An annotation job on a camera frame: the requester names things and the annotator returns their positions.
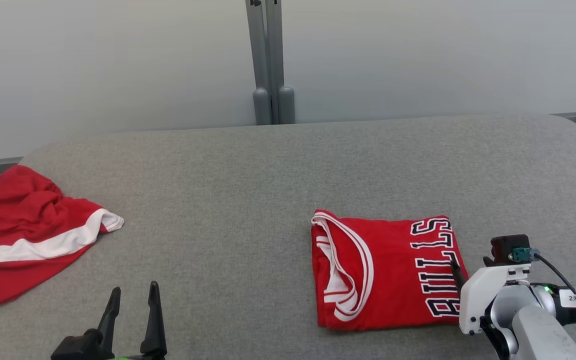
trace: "basketball jersey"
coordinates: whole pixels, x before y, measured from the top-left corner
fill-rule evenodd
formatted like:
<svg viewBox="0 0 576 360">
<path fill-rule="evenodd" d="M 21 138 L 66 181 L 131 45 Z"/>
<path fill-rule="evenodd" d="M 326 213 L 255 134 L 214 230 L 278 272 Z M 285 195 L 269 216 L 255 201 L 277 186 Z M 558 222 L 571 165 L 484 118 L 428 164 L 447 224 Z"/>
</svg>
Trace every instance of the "basketball jersey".
<svg viewBox="0 0 576 360">
<path fill-rule="evenodd" d="M 447 216 L 386 221 L 338 218 L 318 209 L 311 222 L 318 325 L 375 330 L 458 324 L 451 261 L 466 279 L 468 274 Z"/>
</svg>

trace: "red jersey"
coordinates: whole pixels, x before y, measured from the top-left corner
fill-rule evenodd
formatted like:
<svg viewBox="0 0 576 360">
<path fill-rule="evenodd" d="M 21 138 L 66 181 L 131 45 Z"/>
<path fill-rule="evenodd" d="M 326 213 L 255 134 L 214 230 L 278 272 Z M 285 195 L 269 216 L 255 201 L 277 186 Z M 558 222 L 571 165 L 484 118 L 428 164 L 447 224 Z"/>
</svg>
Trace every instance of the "red jersey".
<svg viewBox="0 0 576 360">
<path fill-rule="evenodd" d="M 371 330 L 458 324 L 451 261 L 468 274 L 447 216 L 386 221 L 338 218 L 318 209 L 311 222 L 318 325 Z"/>
</svg>

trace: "white stripe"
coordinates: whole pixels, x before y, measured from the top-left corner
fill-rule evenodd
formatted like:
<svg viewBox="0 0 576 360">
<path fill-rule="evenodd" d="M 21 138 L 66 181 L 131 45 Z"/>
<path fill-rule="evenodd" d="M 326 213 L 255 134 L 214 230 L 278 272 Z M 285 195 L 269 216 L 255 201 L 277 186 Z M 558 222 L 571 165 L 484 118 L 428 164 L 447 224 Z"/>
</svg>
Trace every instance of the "white stripe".
<svg viewBox="0 0 576 360">
<path fill-rule="evenodd" d="M 53 259 L 77 253 L 97 240 L 101 224 L 110 232 L 120 229 L 124 225 L 124 219 L 106 209 L 96 210 L 83 226 L 50 239 L 38 243 L 19 239 L 12 245 L 0 245 L 0 263 Z"/>
<path fill-rule="evenodd" d="M 355 280 L 352 277 L 350 277 L 350 275 L 348 275 L 348 273 L 344 270 L 344 268 L 339 263 L 339 259 L 337 256 L 337 248 L 335 247 L 335 243 L 332 241 L 332 237 L 330 237 L 330 229 L 328 227 L 328 223 L 326 223 L 326 220 L 318 221 L 318 220 L 315 220 L 313 218 L 313 220 L 311 220 L 311 222 L 313 224 L 316 224 L 316 225 L 322 227 L 324 232 L 327 234 L 328 241 L 330 241 L 329 246 L 330 246 L 330 253 L 332 255 L 332 263 L 330 264 L 330 267 L 336 268 L 341 274 L 345 275 L 346 279 L 348 279 L 348 281 L 350 282 L 350 292 L 341 296 L 341 298 L 339 298 L 338 300 L 335 301 L 337 303 L 336 305 L 339 305 L 340 303 L 347 304 L 346 301 L 348 299 L 353 299 L 353 298 L 356 299 L 357 298 L 357 290 L 355 289 Z"/>
<path fill-rule="evenodd" d="M 348 299 L 346 301 L 341 301 L 336 303 L 336 307 L 334 309 L 334 316 L 337 317 L 340 321 L 348 322 L 352 319 L 356 318 L 357 315 L 364 309 L 366 305 L 366 301 L 368 300 L 368 296 L 370 296 L 370 292 L 373 288 L 373 280 L 375 277 L 374 272 L 374 265 L 373 265 L 373 256 L 371 255 L 370 249 L 368 249 L 368 245 L 361 238 L 352 228 L 349 228 L 341 221 L 333 218 L 329 214 L 325 212 L 315 212 L 311 222 L 313 224 L 322 225 L 326 234 L 328 235 L 328 240 L 330 241 L 330 247 L 332 249 L 332 255 L 334 258 L 335 264 L 337 264 L 340 268 L 340 271 L 344 273 L 346 276 L 348 275 L 343 269 L 341 269 L 341 264 L 339 264 L 339 260 L 337 258 L 337 251 L 334 246 L 334 239 L 330 235 L 330 230 L 328 228 L 327 221 L 332 222 L 336 225 L 341 231 L 343 231 L 349 238 L 352 240 L 352 243 L 357 247 L 359 250 L 359 254 L 361 255 L 361 265 L 363 266 L 363 281 L 361 287 L 361 294 L 358 299 L 357 303 L 357 292 L 355 290 L 355 281 L 350 278 L 350 282 L 352 285 L 352 291 Z"/>
<path fill-rule="evenodd" d="M 333 265 L 332 249 L 330 248 L 330 246 L 323 243 L 318 243 L 317 248 L 320 248 L 321 251 L 323 251 L 324 255 L 326 255 L 328 259 L 328 262 L 330 262 L 330 278 L 328 279 L 328 285 L 324 290 L 324 294 L 343 292 L 343 294 L 335 294 L 336 296 L 333 297 L 327 298 L 326 296 L 324 296 L 324 303 L 334 303 L 336 302 L 336 300 L 326 301 L 326 299 L 333 299 L 333 298 L 338 299 L 341 298 L 342 296 L 345 296 L 348 293 L 348 287 L 346 286 L 346 283 L 342 280 L 341 276 L 339 275 L 337 267 Z"/>
<path fill-rule="evenodd" d="M 329 244 L 330 240 L 328 239 L 327 236 L 317 236 L 317 238 L 315 239 L 316 242 L 318 243 L 326 243 Z"/>
</svg>

